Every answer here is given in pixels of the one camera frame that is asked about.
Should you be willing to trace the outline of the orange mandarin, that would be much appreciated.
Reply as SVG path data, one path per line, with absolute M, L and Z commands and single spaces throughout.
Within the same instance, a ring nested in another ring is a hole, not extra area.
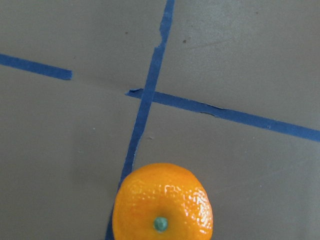
M 130 173 L 114 203 L 116 240 L 209 240 L 213 209 L 196 176 L 171 163 L 153 163 Z

